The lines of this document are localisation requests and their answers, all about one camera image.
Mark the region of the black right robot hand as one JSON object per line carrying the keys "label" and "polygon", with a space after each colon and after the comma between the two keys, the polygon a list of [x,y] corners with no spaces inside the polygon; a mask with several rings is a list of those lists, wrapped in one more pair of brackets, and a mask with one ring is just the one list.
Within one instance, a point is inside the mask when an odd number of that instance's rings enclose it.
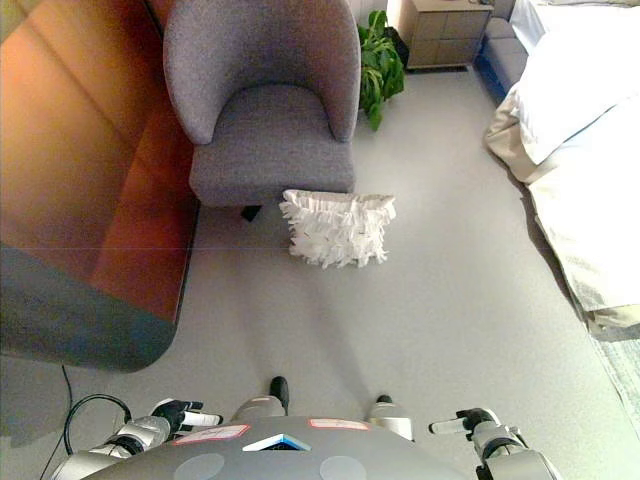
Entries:
{"label": "black right robot hand", "polygon": [[471,441],[474,429],[483,422],[498,424],[499,419],[490,409],[471,408],[457,411],[453,419],[430,423],[427,430],[434,435],[464,433]]}

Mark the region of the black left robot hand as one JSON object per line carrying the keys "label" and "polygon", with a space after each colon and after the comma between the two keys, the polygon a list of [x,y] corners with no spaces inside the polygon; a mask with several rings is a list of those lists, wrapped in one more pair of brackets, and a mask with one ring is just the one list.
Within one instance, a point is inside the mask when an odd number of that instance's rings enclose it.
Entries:
{"label": "black left robot hand", "polygon": [[215,427],[223,423],[218,414],[204,413],[204,403],[168,398],[160,401],[151,411],[151,416],[168,421],[171,433],[190,432],[194,427]]}

